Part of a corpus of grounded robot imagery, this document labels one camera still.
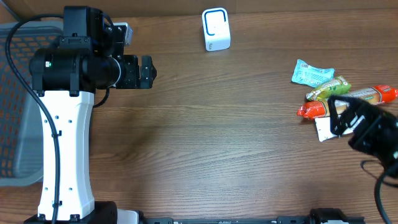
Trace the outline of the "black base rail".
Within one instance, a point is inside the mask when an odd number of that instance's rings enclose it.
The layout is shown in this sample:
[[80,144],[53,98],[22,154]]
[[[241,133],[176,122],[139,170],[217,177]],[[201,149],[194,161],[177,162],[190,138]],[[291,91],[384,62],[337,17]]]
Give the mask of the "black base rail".
[[317,223],[309,216],[279,216],[277,218],[242,218],[242,219],[179,219],[145,218],[138,224],[306,224]]

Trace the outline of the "orange spaghetti package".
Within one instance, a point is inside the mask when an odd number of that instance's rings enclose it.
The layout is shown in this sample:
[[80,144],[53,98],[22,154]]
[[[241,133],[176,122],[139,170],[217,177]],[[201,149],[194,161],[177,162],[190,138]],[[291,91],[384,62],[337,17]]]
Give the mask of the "orange spaghetti package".
[[[397,98],[397,89],[389,85],[376,85],[346,93],[342,96],[359,98],[371,105],[389,103]],[[308,119],[329,117],[328,99],[304,103],[297,111],[297,116]]]

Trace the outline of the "grey plastic shopping basket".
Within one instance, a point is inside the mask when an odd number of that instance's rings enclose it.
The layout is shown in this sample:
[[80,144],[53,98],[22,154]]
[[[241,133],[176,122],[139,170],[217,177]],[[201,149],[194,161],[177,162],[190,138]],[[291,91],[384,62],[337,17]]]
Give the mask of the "grey plastic shopping basket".
[[[26,186],[43,179],[43,133],[40,108],[16,78],[5,56],[12,23],[1,25],[1,185]],[[63,32],[61,22],[29,22],[10,44],[12,60],[27,83],[29,61]]]

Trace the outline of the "green yellow snack packet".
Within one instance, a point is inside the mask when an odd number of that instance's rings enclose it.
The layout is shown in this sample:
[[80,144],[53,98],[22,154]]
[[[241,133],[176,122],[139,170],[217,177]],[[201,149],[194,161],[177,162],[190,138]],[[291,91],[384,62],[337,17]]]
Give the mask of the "green yellow snack packet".
[[343,76],[338,76],[330,81],[322,83],[306,94],[308,101],[318,101],[329,98],[332,95],[343,95],[349,92],[351,84]]

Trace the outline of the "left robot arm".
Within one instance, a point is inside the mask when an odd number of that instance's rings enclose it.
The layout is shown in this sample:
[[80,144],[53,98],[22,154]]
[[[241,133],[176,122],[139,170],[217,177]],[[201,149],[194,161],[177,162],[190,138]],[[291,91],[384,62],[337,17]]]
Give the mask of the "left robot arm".
[[94,199],[89,172],[90,124],[97,90],[150,89],[152,58],[124,55],[127,23],[89,6],[67,6],[54,49],[39,49],[29,68],[43,126],[44,177],[38,211],[29,223],[132,223],[141,212]]

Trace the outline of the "white barcode scanner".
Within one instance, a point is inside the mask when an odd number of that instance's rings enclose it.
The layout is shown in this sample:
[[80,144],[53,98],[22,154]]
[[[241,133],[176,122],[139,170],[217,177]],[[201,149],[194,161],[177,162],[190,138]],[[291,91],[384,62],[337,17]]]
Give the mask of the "white barcode scanner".
[[226,9],[206,9],[202,15],[205,48],[208,52],[226,50],[231,46],[231,33]]

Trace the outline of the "teal wipes packet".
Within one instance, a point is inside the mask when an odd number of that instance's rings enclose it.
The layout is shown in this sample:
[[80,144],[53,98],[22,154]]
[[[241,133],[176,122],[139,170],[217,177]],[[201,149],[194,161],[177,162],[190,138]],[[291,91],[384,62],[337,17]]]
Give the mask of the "teal wipes packet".
[[334,73],[334,68],[317,68],[298,59],[291,81],[316,88],[318,85],[333,79]]

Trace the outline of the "white shampoo tube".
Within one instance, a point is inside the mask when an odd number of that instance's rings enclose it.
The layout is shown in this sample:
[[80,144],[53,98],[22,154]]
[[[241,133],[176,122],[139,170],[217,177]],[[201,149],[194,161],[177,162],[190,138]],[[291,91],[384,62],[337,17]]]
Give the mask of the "white shampoo tube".
[[[357,125],[364,119],[364,116],[361,116],[358,121],[352,121],[351,124],[353,125],[351,128],[346,129],[343,132],[343,135],[353,133],[354,129]],[[318,140],[320,142],[326,141],[328,139],[335,138],[336,135],[330,131],[330,117],[324,118],[315,118],[315,126],[317,129]]]

